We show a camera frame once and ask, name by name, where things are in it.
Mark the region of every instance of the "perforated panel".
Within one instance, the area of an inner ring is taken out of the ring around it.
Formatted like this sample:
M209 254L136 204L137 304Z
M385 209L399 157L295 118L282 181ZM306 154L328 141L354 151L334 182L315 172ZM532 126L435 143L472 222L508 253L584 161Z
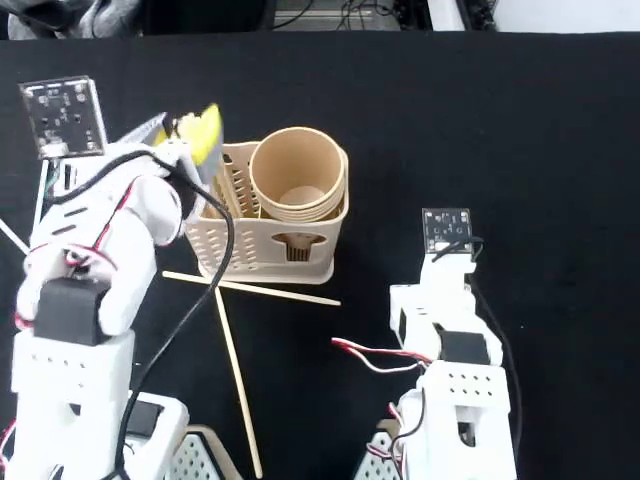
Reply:
M373 436L371 444L382 451L387 451L391 445L391 437L387 432L378 432ZM400 478L390 460L383 461L380 457L366 452L354 480L400 480Z
M214 466L198 435L187 435L171 461L171 468L165 480L220 480Z

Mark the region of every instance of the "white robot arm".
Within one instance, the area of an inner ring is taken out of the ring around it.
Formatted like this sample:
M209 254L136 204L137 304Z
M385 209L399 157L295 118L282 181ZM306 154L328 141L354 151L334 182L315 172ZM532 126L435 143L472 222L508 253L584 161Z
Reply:
M420 283L391 287L390 326L401 352L429 363L391 407L395 439L376 434L356 479L374 468L401 480L514 480L503 345L477 316L465 280L482 239L471 234L464 209L425 209L423 225Z
M222 125L212 106L184 117L177 135L159 115L109 144L89 78L21 89L40 157L58 177L47 185L52 206L34 227L17 297L17 325L26 328L14 341L18 407L7 478L48 480L62 465L64 480L98 480L122 455L130 327L156 273L155 247L201 213L195 190L209 191L222 161ZM121 476L156 480L188 415L177 400L144 400L157 418Z

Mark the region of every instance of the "gray fabric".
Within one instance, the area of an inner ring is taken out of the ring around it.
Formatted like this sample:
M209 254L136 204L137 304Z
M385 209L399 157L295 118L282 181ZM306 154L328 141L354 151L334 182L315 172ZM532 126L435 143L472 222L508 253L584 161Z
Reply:
M0 5L21 12L50 0L0 0ZM76 22L59 38L93 38L131 35L136 33L133 17L142 0L61 0L77 11ZM50 37L51 33L25 25L15 15L9 16L8 33L11 40Z

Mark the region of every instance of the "yellow sponge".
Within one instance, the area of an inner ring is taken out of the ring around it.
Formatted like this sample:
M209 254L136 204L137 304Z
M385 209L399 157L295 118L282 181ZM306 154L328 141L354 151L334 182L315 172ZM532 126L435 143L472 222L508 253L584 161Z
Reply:
M203 165L222 142L222 117L218 105L209 106L199 117L190 113L178 122L180 138L191 145L191 158Z

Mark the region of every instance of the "cup rim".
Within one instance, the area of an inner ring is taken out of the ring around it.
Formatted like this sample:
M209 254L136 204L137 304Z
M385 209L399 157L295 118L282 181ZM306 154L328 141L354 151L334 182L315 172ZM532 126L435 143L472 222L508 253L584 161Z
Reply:
M295 130L302 130L302 131L305 131L305 132L312 132L312 133L315 133L315 134L319 134L321 137L324 137L325 140L328 140L335 147L336 151L338 152L338 155L340 157L340 161L342 163L342 168L340 169L340 172L338 173L338 178L337 178L336 182L333 184L333 186L331 187L331 189L329 189L329 191L327 193L322 195L322 197L314 200L313 202L303 203L301 205L288 205L286 203L280 203L280 202L276 202L275 200L272 200L271 198L266 196L262 192L262 190L260 190L260 188L256 185L255 178L253 176L253 161L254 161L254 159L256 157L256 154L260 150L260 147L262 147L262 145L264 145L264 143L267 140L269 140L272 137L275 137L276 135L280 135L280 134L282 134L284 132L290 132L290 131L295 131ZM344 155L343 155L343 150L340 148L340 145L338 145L336 143L336 141L333 138L331 138L329 135L327 135L326 133L324 133L324 132L322 132L320 130L316 130L315 128L311 128L311 127L287 127L287 128L281 128L280 130L276 130L275 132L270 133L265 138L263 138L260 141L260 143L258 143L258 146L254 149L253 153L251 154L251 159L249 161L249 178L251 180L251 186L253 187L253 190L255 191L256 195L258 196L258 200L265 199L266 200L265 203L271 204L276 209L287 210L287 211L300 211L300 210L308 210L308 209L316 207L316 206L318 206L318 205L320 205L322 203L325 203L329 198L331 198L333 195L335 195L336 191L341 188L341 185L344 182L345 169L346 169L346 161L345 161L345 158L344 158Z

